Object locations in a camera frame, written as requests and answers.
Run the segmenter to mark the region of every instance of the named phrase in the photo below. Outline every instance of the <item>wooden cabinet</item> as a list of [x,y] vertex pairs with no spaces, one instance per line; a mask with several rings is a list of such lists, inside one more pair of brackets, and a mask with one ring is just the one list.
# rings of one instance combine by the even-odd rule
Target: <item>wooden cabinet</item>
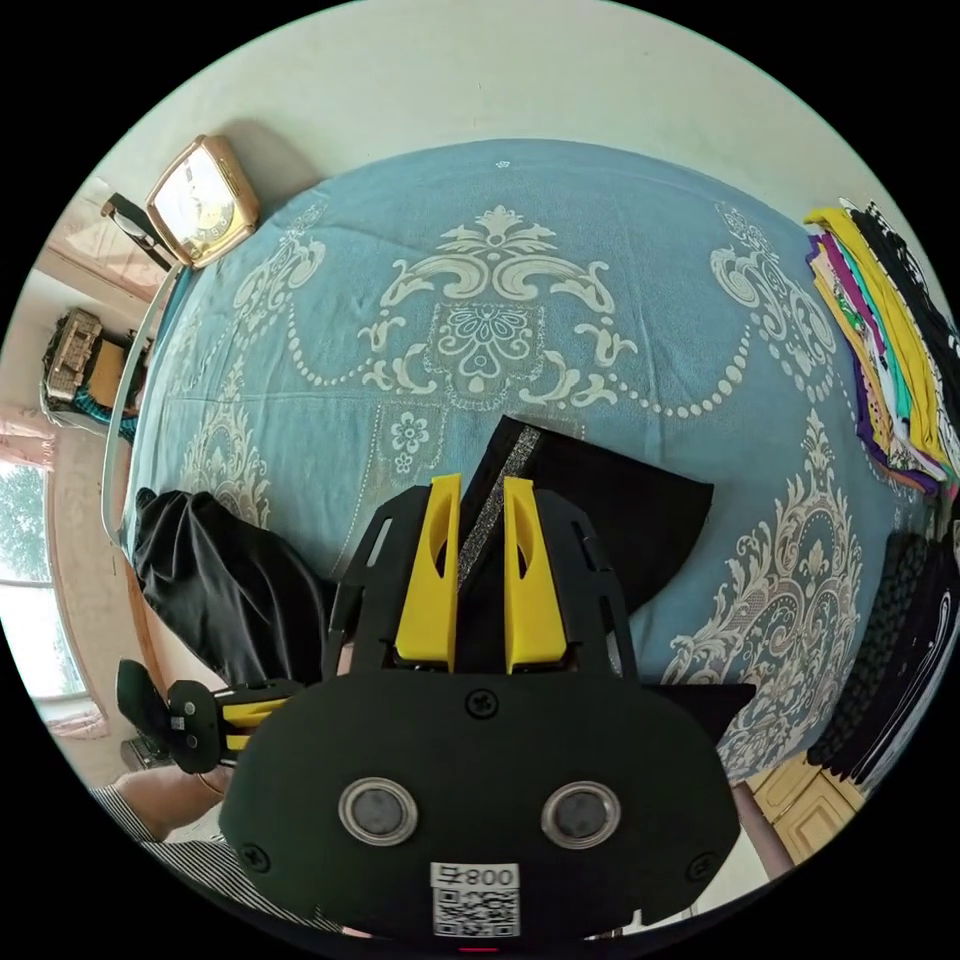
[[825,847],[856,811],[825,776],[817,775],[773,825],[794,863]]
[[805,757],[795,757],[747,783],[794,863],[826,846],[863,805],[853,784],[810,766]]

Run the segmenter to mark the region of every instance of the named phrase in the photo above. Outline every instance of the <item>label sticker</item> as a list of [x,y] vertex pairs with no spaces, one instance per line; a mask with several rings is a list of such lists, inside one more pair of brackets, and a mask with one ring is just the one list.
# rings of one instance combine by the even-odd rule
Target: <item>label sticker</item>
[[519,937],[516,863],[431,863],[433,932],[438,937]]

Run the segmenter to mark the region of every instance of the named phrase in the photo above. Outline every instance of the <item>alarm clock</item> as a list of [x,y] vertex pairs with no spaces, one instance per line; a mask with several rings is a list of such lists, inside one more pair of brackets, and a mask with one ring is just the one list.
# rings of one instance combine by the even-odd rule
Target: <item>alarm clock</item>
[[225,137],[197,137],[150,191],[147,216],[174,256],[203,267],[256,229],[260,204]]

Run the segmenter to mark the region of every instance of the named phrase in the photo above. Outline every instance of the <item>bed sheet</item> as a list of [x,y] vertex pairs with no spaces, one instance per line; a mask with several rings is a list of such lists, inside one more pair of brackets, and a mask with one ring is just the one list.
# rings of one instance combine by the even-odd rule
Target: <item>bed sheet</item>
[[632,628],[648,681],[758,686],[720,746],[749,777],[816,739],[886,538],[925,517],[855,435],[808,251],[725,184],[586,144],[321,183],[202,271],[158,345],[127,548],[137,489],[207,490],[336,578],[378,504],[468,479],[503,414],[711,482],[693,554]]

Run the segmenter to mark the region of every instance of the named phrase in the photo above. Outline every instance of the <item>gold clock frame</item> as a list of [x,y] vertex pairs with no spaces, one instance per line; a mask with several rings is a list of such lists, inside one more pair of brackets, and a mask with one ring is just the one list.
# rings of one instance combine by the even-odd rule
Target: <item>gold clock frame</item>
[[[156,201],[170,177],[188,158],[200,151],[205,152],[210,159],[213,160],[227,189],[230,191],[234,202],[234,210],[233,220],[224,235],[219,240],[211,243],[199,257],[192,257],[181,240],[175,237],[167,226],[166,221],[157,209]],[[146,211],[150,222],[155,227],[157,233],[163,238],[164,243],[170,248],[173,255],[184,266],[197,269],[222,257],[225,253],[246,240],[247,237],[256,231],[260,220],[260,202],[247,181],[247,178],[244,176],[243,170],[230,143],[226,137],[219,135],[208,136],[202,134],[180,151],[177,158],[163,172],[163,176],[160,177],[156,186],[154,186],[147,196]]]

